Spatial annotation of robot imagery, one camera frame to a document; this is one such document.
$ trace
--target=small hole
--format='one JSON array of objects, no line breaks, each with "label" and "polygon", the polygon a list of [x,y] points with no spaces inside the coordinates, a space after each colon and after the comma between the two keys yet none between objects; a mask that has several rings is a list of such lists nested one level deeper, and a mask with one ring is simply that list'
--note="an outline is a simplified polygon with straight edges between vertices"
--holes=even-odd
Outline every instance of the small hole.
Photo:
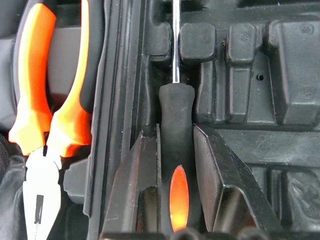
[{"label": "small hole", "polygon": [[258,75],[256,76],[256,79],[257,79],[258,81],[262,81],[263,79],[265,79],[265,77],[264,77],[262,74],[258,74]]}]

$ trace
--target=orange handle insert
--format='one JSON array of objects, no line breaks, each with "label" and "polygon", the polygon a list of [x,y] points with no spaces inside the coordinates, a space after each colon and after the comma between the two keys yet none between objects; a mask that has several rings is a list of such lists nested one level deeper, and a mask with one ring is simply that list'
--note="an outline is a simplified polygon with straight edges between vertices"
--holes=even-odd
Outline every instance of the orange handle insert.
[{"label": "orange handle insert", "polygon": [[56,16],[42,3],[35,4],[23,25],[18,52],[20,99],[9,141],[17,143],[23,155],[45,144],[52,114],[46,96],[46,72]]},{"label": "orange handle insert", "polygon": [[81,40],[77,70],[71,91],[62,107],[53,115],[47,145],[62,157],[73,156],[79,147],[90,145],[91,117],[80,103],[89,51],[89,4],[81,0]]}]

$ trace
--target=metal shaft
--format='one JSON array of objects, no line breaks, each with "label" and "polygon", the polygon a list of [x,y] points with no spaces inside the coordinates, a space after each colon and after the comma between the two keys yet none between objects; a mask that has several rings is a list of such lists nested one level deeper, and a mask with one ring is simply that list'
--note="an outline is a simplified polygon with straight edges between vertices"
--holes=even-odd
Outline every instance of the metal shaft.
[{"label": "metal shaft", "polygon": [[179,33],[180,33],[180,9],[181,0],[172,0],[172,15],[173,15],[173,56],[172,56],[172,82],[180,83],[179,69]]}]

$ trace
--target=screwdriver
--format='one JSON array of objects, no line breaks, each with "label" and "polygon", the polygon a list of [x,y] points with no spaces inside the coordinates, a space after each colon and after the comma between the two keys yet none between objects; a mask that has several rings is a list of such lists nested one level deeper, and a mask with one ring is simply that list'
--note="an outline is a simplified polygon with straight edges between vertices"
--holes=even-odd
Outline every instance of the screwdriver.
[{"label": "screwdriver", "polygon": [[[161,218],[168,219],[169,214],[174,232],[187,225],[196,228],[201,215],[192,124],[195,90],[180,82],[180,11],[181,1],[172,0],[172,83],[159,89]],[[162,219],[161,227],[166,228],[168,221]]]}]

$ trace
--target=pliers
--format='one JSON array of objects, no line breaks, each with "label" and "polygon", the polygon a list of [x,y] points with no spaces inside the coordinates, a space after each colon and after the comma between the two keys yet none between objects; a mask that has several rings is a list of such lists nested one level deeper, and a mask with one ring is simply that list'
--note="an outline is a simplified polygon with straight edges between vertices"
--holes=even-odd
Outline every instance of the pliers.
[{"label": "pliers", "polygon": [[74,82],[64,104],[52,115],[46,73],[56,6],[54,0],[28,1],[13,57],[20,97],[9,140],[29,156],[23,183],[28,240],[47,239],[60,210],[61,157],[74,156],[92,141],[93,101],[104,38],[103,1],[81,0],[81,40]]}]

